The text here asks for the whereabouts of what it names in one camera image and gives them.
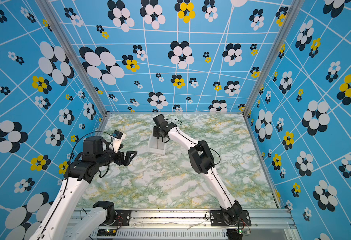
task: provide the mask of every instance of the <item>white circle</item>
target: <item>white circle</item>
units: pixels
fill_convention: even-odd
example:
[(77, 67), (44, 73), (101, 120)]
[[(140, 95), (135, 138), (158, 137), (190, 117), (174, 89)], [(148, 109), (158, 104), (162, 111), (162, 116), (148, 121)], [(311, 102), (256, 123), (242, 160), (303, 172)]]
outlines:
[(234, 65), (235, 65), (235, 60), (234, 59), (230, 60), (229, 61), (229, 66), (234, 66)]
[(231, 60), (231, 57), (227, 55), (226, 57), (223, 58), (223, 60), (228, 63)]
[(47, 59), (52, 59), (54, 57), (54, 51), (50, 44), (43, 41), (39, 45), (39, 49), (41, 50), (42, 55)]
[(29, 240), (29, 239), (31, 238), (31, 236), (37, 231), (39, 225), (41, 225), (40, 222), (35, 222), (35, 223), (33, 223), (33, 224), (26, 230), (24, 240)]
[(311, 162), (308, 162), (306, 164), (306, 167), (307, 167), (307, 170), (309, 170), (309, 171), (313, 171), (314, 170), (314, 165)]
[(119, 8), (114, 8), (113, 9), (113, 14), (116, 18), (120, 18), (122, 16), (122, 12)]
[(346, 170), (351, 171), (351, 165), (346, 165)]
[(127, 8), (122, 8), (121, 13), (125, 18), (130, 17), (130, 11)]
[(322, 195), (323, 194), (323, 189), (320, 186), (315, 186), (314, 190), (316, 191), (317, 194)]
[(172, 56), (172, 58), (170, 60), (172, 61), (173, 64), (179, 63), (179, 57), (176, 55)]
[(158, 20), (158, 22), (159, 22), (160, 24), (164, 24), (165, 21), (166, 21), (166, 18), (165, 18), (165, 16), (163, 16), (163, 15), (161, 14), (161, 15), (159, 15), (159, 16), (157, 17), (157, 20)]
[(329, 203), (329, 200), (327, 199), (327, 197), (325, 195), (319, 196), (319, 200), (325, 205), (327, 205)]
[(306, 121), (310, 121), (312, 119), (313, 114), (311, 113), (311, 111), (307, 110), (304, 114), (303, 114), (303, 119)]
[(134, 20), (132, 18), (127, 18), (126, 19), (126, 24), (129, 26), (129, 27), (133, 27), (134, 26)]
[(50, 209), (51, 205), (48, 203), (43, 204), (37, 212), (37, 221), (42, 222), (43, 219), (45, 218), (46, 214), (48, 213), (49, 209)]
[(100, 78), (102, 76), (101, 70), (95, 66), (88, 66), (86, 72), (93, 78)]
[(8, 229), (16, 228), (26, 218), (27, 211), (24, 207), (17, 207), (9, 213), (5, 220), (5, 227)]
[(54, 69), (51, 75), (53, 77), (54, 82), (56, 82), (58, 84), (62, 84), (63, 81), (65, 80), (62, 72), (58, 69)]
[(54, 54), (58, 59), (58, 61), (63, 62), (66, 60), (66, 54), (65, 54), (65, 51), (62, 49), (62, 47), (56, 46), (54, 48)]
[(151, 22), (153, 21), (153, 18), (150, 15), (145, 15), (144, 20), (145, 20), (145, 23), (151, 24)]
[(114, 23), (114, 26), (116, 26), (116, 27), (120, 27), (122, 24), (122, 22), (119, 18), (113, 18), (113, 23)]
[(21, 139), (21, 133), (18, 131), (11, 131), (8, 135), (8, 140), (10, 142), (18, 142)]
[(186, 56), (190, 56), (192, 54), (192, 48), (189, 47), (189, 46), (186, 46), (183, 48), (183, 54), (186, 55)]
[(5, 238), (5, 240), (23, 240), (26, 230), (23, 226), (14, 228)]
[(307, 170), (307, 167), (306, 167), (306, 165), (304, 163), (301, 164), (300, 168), (301, 168), (302, 171), (306, 171)]
[(5, 153), (9, 152), (13, 148), (13, 144), (10, 141), (2, 141), (0, 142), (0, 152)]
[(265, 138), (265, 135), (266, 135), (266, 131), (265, 131), (265, 129), (264, 128), (261, 128), (260, 130), (259, 130), (259, 138), (261, 138), (261, 139), (264, 139)]
[(173, 53), (177, 56), (181, 56), (182, 55), (182, 48), (180, 46), (176, 46), (174, 49), (173, 49)]
[(313, 130), (319, 127), (319, 121), (316, 118), (313, 118), (309, 121), (309, 127)]
[(231, 48), (231, 49), (229, 49), (229, 50), (227, 51), (227, 54), (228, 54), (229, 56), (234, 55), (234, 53), (235, 53), (234, 48)]
[(187, 63), (186, 63), (185, 61), (180, 61), (180, 62), (178, 63), (178, 67), (179, 67), (180, 69), (185, 69), (185, 68), (187, 67)]
[(115, 65), (115, 57), (114, 57), (114, 55), (112, 55), (108, 51), (102, 52), (99, 55), (99, 60), (102, 61), (106, 66), (114, 66)]
[(313, 156), (312, 156), (311, 154), (307, 154), (307, 155), (306, 155), (306, 160), (307, 160), (308, 162), (312, 162), (312, 161), (313, 161)]
[(194, 63), (194, 57), (193, 56), (187, 56), (185, 59), (187, 64), (193, 64)]
[(151, 99), (153, 100), (153, 101), (158, 101), (158, 96), (157, 95), (153, 95), (152, 97), (151, 97)]
[(154, 21), (152, 22), (152, 27), (153, 27), (154, 30), (159, 29), (159, 22), (156, 21), (156, 20), (154, 20)]
[(329, 124), (329, 122), (330, 122), (330, 117), (329, 117), (328, 114), (323, 113), (323, 114), (321, 114), (321, 115), (319, 116), (318, 121), (319, 121), (319, 123), (320, 123), (321, 125), (325, 126), (325, 125)]
[(320, 181), (319, 181), (319, 186), (320, 186), (322, 189), (327, 189), (327, 183), (326, 183), (324, 180), (320, 180)]
[(162, 14), (162, 7), (161, 7), (161, 5), (159, 5), (159, 4), (155, 5), (155, 6), (154, 6), (154, 12), (155, 12), (155, 14), (157, 14), (157, 15), (161, 15), (161, 14)]

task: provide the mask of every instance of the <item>yellow circle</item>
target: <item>yellow circle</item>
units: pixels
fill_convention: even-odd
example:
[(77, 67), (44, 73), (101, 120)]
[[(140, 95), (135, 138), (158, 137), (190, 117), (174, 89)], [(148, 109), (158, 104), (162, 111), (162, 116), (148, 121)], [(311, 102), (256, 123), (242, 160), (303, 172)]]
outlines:
[(195, 12), (194, 12), (194, 11), (190, 11), (190, 12), (189, 12), (189, 17), (190, 17), (191, 19), (195, 18)]
[(187, 4), (186, 3), (181, 3), (180, 8), (182, 11), (185, 11), (187, 9)]
[(351, 88), (346, 90), (345, 95), (351, 97)]
[(349, 88), (349, 85), (347, 83), (343, 83), (343, 84), (341, 84), (341, 86), (339, 86), (339, 90), (341, 92), (346, 91), (348, 88)]
[(179, 11), (179, 12), (178, 12), (178, 17), (179, 17), (180, 19), (183, 19), (184, 16), (185, 16), (185, 13), (184, 13), (183, 11)]
[(345, 83), (351, 83), (351, 74), (347, 75), (344, 81)]
[(185, 23), (189, 23), (189, 22), (190, 22), (190, 17), (189, 17), (189, 16), (185, 16), (185, 17), (183, 18), (183, 21), (184, 21)]

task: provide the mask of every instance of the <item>marble tabletop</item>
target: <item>marble tabletop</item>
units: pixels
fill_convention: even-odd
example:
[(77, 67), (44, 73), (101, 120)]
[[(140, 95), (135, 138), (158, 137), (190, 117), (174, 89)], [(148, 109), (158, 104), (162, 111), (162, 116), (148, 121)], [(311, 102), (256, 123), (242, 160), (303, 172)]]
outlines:
[[(110, 165), (105, 177), (95, 176), (77, 207), (92, 207), (98, 200), (115, 208), (219, 208), (204, 178), (191, 167), (188, 153), (169, 141), (165, 155), (148, 152), (153, 117), (157, 114), (111, 114), (105, 132), (127, 134), (122, 151), (137, 151), (129, 166)], [(183, 122), (183, 132), (204, 139), (221, 155), (217, 171), (243, 208), (276, 208), (259, 158), (239, 114), (166, 114)], [(106, 134), (103, 137), (110, 141)], [(213, 152), (215, 162), (219, 158)]]

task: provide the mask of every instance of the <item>yellow flower shape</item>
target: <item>yellow flower shape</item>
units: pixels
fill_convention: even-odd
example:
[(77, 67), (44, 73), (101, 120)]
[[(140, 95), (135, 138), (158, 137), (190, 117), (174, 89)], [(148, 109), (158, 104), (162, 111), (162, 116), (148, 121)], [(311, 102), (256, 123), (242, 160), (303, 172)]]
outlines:
[(275, 166), (281, 166), (282, 165), (282, 158), (277, 153), (274, 155), (273, 161), (275, 162)]
[(67, 161), (64, 161), (63, 163), (61, 163), (61, 164), (59, 165), (59, 171), (58, 171), (58, 173), (59, 173), (59, 174), (65, 174), (65, 172), (66, 172), (66, 170), (67, 170), (68, 167), (69, 167), (69, 165), (67, 164)]
[(319, 48), (319, 46), (321, 45), (321, 38), (317, 38), (313, 40), (313, 44), (311, 45), (311, 49), (313, 51), (317, 50), (317, 48)]
[(258, 71), (258, 72), (257, 72), (257, 71), (254, 71), (253, 74), (252, 74), (251, 76), (252, 76), (253, 78), (257, 78), (257, 77), (259, 76), (260, 72), (261, 72), (261, 71)]
[(218, 92), (222, 89), (222, 85), (216, 85), (214, 89)]
[(105, 38), (105, 39), (108, 39), (108, 38), (109, 38), (109, 35), (107, 34), (106, 31), (103, 31), (103, 32), (102, 32), (102, 37)]
[(298, 185), (297, 183), (294, 183), (293, 188), (294, 188), (294, 191), (296, 193), (300, 193), (301, 192), (301, 186)]
[(48, 22), (44, 19), (42, 19), (42, 24), (45, 25), (45, 27), (48, 27)]
[(283, 25), (283, 20), (285, 19), (285, 17), (286, 17), (286, 15), (281, 14), (275, 23), (277, 23), (278, 26), (282, 26)]

